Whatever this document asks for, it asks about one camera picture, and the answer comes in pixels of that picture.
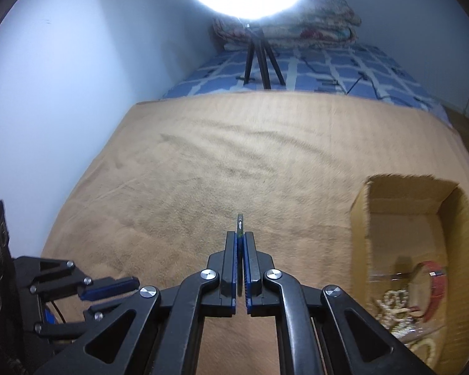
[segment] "metal bolt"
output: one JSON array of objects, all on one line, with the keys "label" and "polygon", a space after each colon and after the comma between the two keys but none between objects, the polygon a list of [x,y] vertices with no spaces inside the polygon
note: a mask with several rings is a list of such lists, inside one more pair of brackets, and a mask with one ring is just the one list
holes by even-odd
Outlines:
[{"label": "metal bolt", "polygon": [[145,286],[141,288],[139,293],[143,298],[152,298],[154,295],[156,295],[156,288],[154,286]]},{"label": "metal bolt", "polygon": [[335,285],[330,285],[325,288],[325,293],[328,296],[331,296],[333,298],[339,296],[342,293],[342,289],[338,286]]},{"label": "metal bolt", "polygon": [[279,269],[268,269],[266,271],[266,276],[269,279],[273,279],[273,280],[280,279],[281,278],[281,271]]},{"label": "metal bolt", "polygon": [[204,269],[200,272],[200,276],[203,279],[210,280],[217,276],[217,272],[215,272],[213,269]]}]

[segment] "white wall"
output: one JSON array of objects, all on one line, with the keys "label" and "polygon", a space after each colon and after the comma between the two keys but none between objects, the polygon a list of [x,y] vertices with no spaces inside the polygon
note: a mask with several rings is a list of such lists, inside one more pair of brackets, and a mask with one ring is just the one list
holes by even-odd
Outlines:
[{"label": "white wall", "polygon": [[347,0],[363,20],[360,42],[405,67],[464,112],[469,101],[469,17],[456,0]]},{"label": "white wall", "polygon": [[128,108],[214,54],[206,30],[179,25],[190,0],[133,2],[115,12],[109,0],[19,0],[0,25],[0,198],[14,256],[41,253]]}]

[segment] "brown cloth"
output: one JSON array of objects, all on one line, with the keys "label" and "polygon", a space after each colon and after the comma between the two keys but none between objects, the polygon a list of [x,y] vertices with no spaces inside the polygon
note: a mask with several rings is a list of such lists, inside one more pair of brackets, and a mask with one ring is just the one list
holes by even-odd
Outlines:
[{"label": "brown cloth", "polygon": [[[238,213],[301,283],[350,289],[350,207],[368,176],[434,175],[469,198],[459,135],[411,108],[328,94],[251,92],[130,109],[63,206],[44,257],[94,278],[166,288],[223,249]],[[198,374],[279,373],[274,320],[207,319]],[[73,298],[60,303],[81,318]]]}]

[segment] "black tripod stand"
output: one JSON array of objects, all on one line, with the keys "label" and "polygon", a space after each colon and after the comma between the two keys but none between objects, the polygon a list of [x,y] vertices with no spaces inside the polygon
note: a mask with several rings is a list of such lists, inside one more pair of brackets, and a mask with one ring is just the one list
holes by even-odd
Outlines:
[{"label": "black tripod stand", "polygon": [[252,62],[254,61],[254,52],[257,54],[257,61],[259,62],[260,76],[263,80],[264,89],[271,90],[271,82],[269,79],[268,62],[266,61],[266,53],[269,56],[271,65],[273,65],[276,76],[282,86],[285,86],[285,79],[281,74],[278,62],[276,62],[275,54],[269,45],[268,40],[264,37],[263,29],[259,25],[250,26],[247,24],[245,31],[250,37],[249,50],[246,56],[245,76],[243,78],[243,85],[246,85],[250,80],[250,72],[252,70]]}]

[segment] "open cardboard box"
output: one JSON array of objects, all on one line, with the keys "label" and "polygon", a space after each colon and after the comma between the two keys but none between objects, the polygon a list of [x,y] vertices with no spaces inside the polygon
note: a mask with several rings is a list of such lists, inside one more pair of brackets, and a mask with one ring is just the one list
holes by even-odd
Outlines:
[{"label": "open cardboard box", "polygon": [[[446,270],[448,287],[424,337],[436,343],[431,367],[458,373],[469,358],[469,202],[458,184],[432,176],[372,176],[350,211],[353,234],[351,295],[372,315],[374,300],[406,288],[410,273],[433,260]],[[424,358],[424,351],[417,352]]]}]

